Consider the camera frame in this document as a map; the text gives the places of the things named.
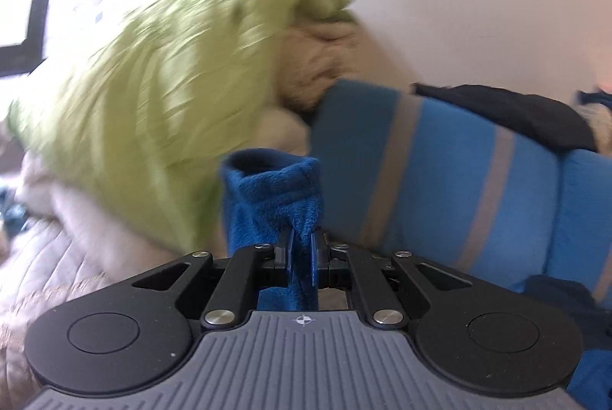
lime green fabric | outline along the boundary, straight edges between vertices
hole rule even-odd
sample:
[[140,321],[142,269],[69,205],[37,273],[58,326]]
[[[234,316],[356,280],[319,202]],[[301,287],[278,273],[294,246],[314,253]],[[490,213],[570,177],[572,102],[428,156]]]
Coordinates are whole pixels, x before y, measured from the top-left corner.
[[206,248],[217,168],[252,139],[283,29],[334,18],[350,1],[154,0],[84,59],[48,73],[43,64],[8,123],[60,179],[136,230]]

blue towel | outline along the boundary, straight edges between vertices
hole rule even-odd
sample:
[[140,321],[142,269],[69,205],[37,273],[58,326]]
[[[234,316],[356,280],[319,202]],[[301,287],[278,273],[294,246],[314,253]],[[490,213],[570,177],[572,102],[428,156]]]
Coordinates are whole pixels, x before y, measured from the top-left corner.
[[290,285],[261,291],[258,309],[317,309],[317,293],[311,283],[310,235],[323,210],[319,161],[271,149],[247,149],[231,154],[221,167],[221,175],[230,254],[243,246],[276,243],[283,227],[295,229]]
[[587,410],[612,408],[612,353],[604,349],[585,351],[567,392]]

gray stripe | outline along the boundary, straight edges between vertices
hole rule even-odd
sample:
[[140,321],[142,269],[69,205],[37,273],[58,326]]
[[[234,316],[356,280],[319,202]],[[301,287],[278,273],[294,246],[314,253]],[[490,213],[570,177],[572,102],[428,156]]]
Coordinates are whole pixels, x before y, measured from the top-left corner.
[[396,206],[412,146],[412,138],[420,118],[422,102],[422,97],[406,92],[400,92],[397,99],[396,111],[387,134],[382,162],[359,236],[361,245],[375,248],[383,238],[391,211]]
[[612,284],[612,248],[608,251],[608,257],[602,270],[602,274],[599,276],[599,280],[593,290],[593,297],[595,301],[603,300],[607,294],[610,285]]
[[513,154],[514,134],[504,127],[496,126],[495,147],[489,172],[480,194],[472,227],[463,244],[461,256],[454,265],[457,270],[469,271],[487,244],[491,227],[497,216],[498,206],[506,189]]

metal pin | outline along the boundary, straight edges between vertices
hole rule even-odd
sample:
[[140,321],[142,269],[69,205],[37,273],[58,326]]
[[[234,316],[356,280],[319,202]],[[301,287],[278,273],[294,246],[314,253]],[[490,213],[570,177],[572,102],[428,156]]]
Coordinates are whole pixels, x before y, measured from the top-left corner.
[[234,318],[236,315],[228,309],[214,309],[204,316],[204,320],[212,325],[226,325],[234,321]]
[[374,314],[374,320],[382,325],[399,324],[404,316],[396,309],[380,309]]

black circular pad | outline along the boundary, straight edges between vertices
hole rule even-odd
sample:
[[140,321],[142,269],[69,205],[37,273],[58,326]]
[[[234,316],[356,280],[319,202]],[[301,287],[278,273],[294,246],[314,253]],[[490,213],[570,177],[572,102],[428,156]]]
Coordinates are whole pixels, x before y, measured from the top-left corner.
[[94,313],[77,320],[68,331],[72,346],[85,353],[105,354],[119,351],[138,337],[138,323],[120,313]]
[[525,351],[540,337],[531,320],[506,312],[480,315],[469,323],[467,331],[477,345],[497,353]]
[[162,291],[120,283],[47,311],[25,353],[39,380],[73,394],[109,395],[150,384],[192,344],[188,321]]
[[479,281],[435,294],[414,338],[437,372],[501,397],[567,384],[582,354],[580,331],[561,310]]

